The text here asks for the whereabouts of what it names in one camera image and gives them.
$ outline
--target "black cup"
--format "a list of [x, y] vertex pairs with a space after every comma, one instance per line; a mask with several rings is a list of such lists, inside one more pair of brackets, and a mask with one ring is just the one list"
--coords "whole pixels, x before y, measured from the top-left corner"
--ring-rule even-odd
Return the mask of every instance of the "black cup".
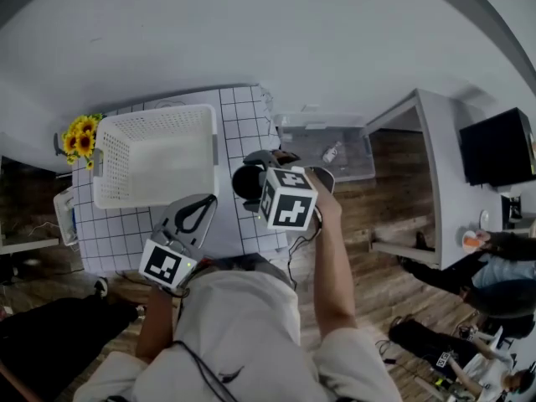
[[262, 187], [259, 175], [264, 170], [256, 165], [244, 165], [233, 174], [233, 190], [244, 199], [260, 199]]

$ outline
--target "table leg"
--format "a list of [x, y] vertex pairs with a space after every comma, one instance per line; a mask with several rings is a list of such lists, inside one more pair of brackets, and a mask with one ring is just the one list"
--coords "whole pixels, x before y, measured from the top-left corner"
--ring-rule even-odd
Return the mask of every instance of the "table leg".
[[405, 245], [393, 245], [390, 243], [383, 243], [378, 241], [374, 241], [372, 243], [372, 250], [390, 253], [391, 255], [396, 256], [403, 256], [404, 258], [417, 260], [427, 265], [438, 265], [438, 260], [434, 251], [421, 250], [416, 249], [415, 247], [408, 247]]

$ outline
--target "white bin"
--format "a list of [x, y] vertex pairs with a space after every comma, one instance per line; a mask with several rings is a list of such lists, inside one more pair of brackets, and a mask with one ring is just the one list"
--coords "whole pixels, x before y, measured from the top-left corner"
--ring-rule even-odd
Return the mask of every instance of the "white bin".
[[168, 205], [193, 193], [218, 195], [217, 165], [210, 105], [107, 117], [97, 129], [93, 199], [100, 209], [118, 209]]

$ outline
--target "wall outlet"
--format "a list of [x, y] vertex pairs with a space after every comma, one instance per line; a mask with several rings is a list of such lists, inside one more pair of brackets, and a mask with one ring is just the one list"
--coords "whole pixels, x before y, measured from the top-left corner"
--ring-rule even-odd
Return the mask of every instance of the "wall outlet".
[[305, 104], [301, 111], [318, 111], [318, 104]]

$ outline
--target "basket handle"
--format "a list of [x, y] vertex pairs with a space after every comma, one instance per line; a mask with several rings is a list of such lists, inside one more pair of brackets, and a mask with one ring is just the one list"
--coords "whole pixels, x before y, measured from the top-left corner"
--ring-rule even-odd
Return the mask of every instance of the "basket handle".
[[102, 150], [99, 148], [95, 148], [93, 150], [93, 177], [101, 178], [102, 177], [102, 165], [101, 165], [101, 158], [102, 158]]

